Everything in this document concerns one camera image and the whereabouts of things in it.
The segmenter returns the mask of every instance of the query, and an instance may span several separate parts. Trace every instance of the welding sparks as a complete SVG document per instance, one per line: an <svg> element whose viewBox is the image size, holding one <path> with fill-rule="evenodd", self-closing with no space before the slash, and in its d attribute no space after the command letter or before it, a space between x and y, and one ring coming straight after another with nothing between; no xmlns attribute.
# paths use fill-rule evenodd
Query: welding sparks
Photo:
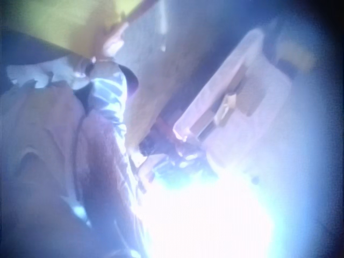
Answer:
<svg viewBox="0 0 344 258"><path fill-rule="evenodd" d="M152 257L268 257L273 223L239 178L179 190L152 187L144 200Z"/></svg>

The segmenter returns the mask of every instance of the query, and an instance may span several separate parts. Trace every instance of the person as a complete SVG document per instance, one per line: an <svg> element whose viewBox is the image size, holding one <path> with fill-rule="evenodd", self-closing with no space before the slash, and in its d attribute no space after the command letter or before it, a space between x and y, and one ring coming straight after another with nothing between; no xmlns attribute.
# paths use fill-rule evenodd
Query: person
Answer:
<svg viewBox="0 0 344 258"><path fill-rule="evenodd" d="M124 146L127 82L135 91L137 79L113 59L126 28L99 30L92 60L69 55L7 68L1 257L147 256ZM90 83L78 99L73 90Z"/></svg>

